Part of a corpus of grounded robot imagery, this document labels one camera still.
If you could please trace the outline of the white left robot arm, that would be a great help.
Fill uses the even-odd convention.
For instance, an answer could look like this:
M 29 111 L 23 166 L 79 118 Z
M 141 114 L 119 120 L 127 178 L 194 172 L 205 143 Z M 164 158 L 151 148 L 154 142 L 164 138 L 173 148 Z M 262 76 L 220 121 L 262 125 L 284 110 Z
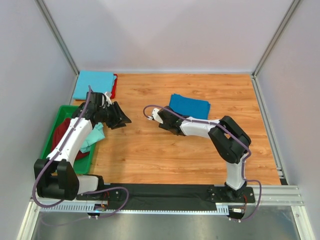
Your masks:
M 66 132 L 57 146 L 46 158 L 37 159 L 34 163 L 32 199 L 56 199 L 61 203 L 64 200 L 74 200 L 78 195 L 88 194 L 94 201 L 101 200 L 106 190 L 103 177 L 93 174 L 78 176 L 74 169 L 76 156 L 98 123 L 104 123 L 114 130 L 131 122 L 118 102 L 111 101 L 102 92 L 88 90 L 85 102 L 72 114 Z

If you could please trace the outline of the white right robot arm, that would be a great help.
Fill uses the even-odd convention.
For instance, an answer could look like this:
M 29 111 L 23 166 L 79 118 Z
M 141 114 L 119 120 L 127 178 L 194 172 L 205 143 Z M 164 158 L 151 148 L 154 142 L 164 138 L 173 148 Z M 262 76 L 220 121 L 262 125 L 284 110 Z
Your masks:
M 226 162 L 227 178 L 224 184 L 226 198 L 236 202 L 242 198 L 247 186 L 246 159 L 251 156 L 250 137 L 231 118 L 206 120 L 179 114 L 169 106 L 153 105 L 151 115 L 144 116 L 159 123 L 159 127 L 177 136 L 196 136 L 210 139 L 220 157 Z

